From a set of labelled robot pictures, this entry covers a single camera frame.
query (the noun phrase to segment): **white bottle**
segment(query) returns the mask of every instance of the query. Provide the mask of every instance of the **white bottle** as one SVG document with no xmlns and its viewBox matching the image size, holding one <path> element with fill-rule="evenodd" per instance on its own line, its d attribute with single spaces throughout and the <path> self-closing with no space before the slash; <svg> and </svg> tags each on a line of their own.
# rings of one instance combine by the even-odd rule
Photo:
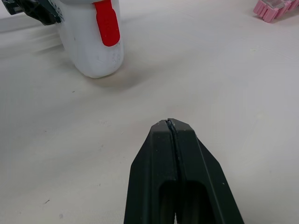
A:
<svg viewBox="0 0 299 224">
<path fill-rule="evenodd" d="M 123 61 L 119 0 L 49 0 L 59 14 L 61 41 L 85 76 L 115 72 Z"/>
</svg>

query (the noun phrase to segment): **red tab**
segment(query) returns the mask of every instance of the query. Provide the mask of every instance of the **red tab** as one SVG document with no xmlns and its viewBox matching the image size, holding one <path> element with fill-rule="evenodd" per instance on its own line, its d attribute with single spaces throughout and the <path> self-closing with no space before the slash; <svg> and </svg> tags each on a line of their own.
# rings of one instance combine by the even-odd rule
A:
<svg viewBox="0 0 299 224">
<path fill-rule="evenodd" d="M 95 2 L 94 6 L 97 10 L 97 22 L 103 44 L 108 47 L 116 45 L 121 35 L 111 0 Z"/>
</svg>

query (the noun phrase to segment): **white surface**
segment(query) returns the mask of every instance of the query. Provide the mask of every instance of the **white surface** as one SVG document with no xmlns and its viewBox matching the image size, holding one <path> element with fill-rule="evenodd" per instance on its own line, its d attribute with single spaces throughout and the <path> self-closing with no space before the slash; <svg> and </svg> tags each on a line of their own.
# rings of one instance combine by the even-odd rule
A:
<svg viewBox="0 0 299 224">
<path fill-rule="evenodd" d="M 64 4 L 60 0 L 52 0 L 52 5 L 62 15 L 62 22 L 57 24 L 61 41 L 72 62 L 85 76 L 99 78 L 110 75 L 123 61 L 122 38 L 114 46 L 105 46 L 99 34 L 95 7 L 86 1 L 81 2 L 85 4 Z M 119 22 L 119 1 L 113 0 L 112 7 Z"/>
<path fill-rule="evenodd" d="M 0 223 L 121 224 L 130 164 L 174 117 L 221 163 L 246 224 L 297 224 L 299 16 L 267 24 L 255 3 L 121 0 L 124 64 L 98 80 L 55 27 L 1 33 Z"/>
</svg>

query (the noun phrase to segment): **black object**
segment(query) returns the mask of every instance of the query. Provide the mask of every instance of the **black object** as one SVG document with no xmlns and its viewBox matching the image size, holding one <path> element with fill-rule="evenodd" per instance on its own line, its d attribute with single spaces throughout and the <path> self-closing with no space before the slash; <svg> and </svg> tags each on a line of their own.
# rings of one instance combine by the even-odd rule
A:
<svg viewBox="0 0 299 224">
<path fill-rule="evenodd" d="M 124 224 L 243 224 L 218 161 L 175 119 L 152 126 L 134 159 Z"/>
<path fill-rule="evenodd" d="M 2 2 L 11 15 L 24 12 L 44 25 L 61 22 L 58 13 L 48 0 L 2 0 Z"/>
</svg>

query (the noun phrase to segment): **white table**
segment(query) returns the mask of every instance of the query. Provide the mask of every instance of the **white table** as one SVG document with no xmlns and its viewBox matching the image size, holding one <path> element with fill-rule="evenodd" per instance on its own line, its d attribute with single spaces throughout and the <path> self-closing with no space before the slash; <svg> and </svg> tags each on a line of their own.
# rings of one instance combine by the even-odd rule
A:
<svg viewBox="0 0 299 224">
<path fill-rule="evenodd" d="M 267 24 L 255 4 L 121 0 L 125 60 L 98 80 L 54 26 L 1 19 L 0 223 L 122 224 L 130 165 L 171 117 L 220 162 L 246 224 L 297 224 L 299 16 Z"/>
</svg>

